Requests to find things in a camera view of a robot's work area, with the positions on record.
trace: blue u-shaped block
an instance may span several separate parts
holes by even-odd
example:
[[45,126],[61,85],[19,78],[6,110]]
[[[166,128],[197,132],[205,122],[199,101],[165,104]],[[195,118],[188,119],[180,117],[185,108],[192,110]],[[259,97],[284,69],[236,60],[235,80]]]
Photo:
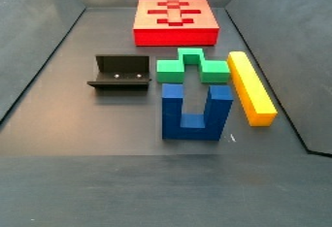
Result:
[[228,85],[211,85],[204,114],[182,113],[184,85],[162,84],[162,139],[217,141],[233,102]]

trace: gray floor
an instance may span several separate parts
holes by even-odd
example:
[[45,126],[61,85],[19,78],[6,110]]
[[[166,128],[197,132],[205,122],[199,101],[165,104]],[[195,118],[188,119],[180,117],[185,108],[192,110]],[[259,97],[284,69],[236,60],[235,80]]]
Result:
[[[332,162],[304,152],[282,112],[252,128],[236,98],[219,143],[161,141],[156,59],[177,49],[134,47],[134,14],[85,13],[2,125],[2,226],[331,226]],[[211,58],[247,50],[216,16]],[[97,93],[98,53],[150,55],[148,94]],[[186,69],[186,111],[200,112],[207,85]]]
[[[176,59],[177,48],[137,48],[134,16],[136,9],[85,13],[2,126],[0,155],[304,153],[282,110],[271,128],[252,128],[236,93],[219,143],[162,141],[156,59]],[[221,39],[205,53],[208,58],[227,59],[231,51],[248,50],[225,10],[217,9],[216,16]],[[98,75],[95,55],[125,53],[150,55],[148,93],[98,92],[87,85]],[[201,84],[195,66],[186,66],[185,86],[185,111],[201,113],[208,85]]]

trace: yellow bar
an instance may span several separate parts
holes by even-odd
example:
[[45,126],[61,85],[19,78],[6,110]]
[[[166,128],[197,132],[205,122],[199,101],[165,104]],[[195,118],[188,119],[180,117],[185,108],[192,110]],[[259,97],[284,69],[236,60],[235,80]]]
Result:
[[251,126],[271,126],[278,111],[245,52],[229,53],[228,66]]

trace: green cross-shaped block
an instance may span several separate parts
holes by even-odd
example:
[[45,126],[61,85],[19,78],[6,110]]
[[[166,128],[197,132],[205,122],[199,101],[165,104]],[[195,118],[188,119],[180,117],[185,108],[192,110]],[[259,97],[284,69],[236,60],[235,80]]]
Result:
[[157,81],[184,83],[185,65],[197,65],[203,83],[225,83],[229,81],[229,65],[225,60],[207,60],[203,49],[178,49],[178,60],[157,61]]

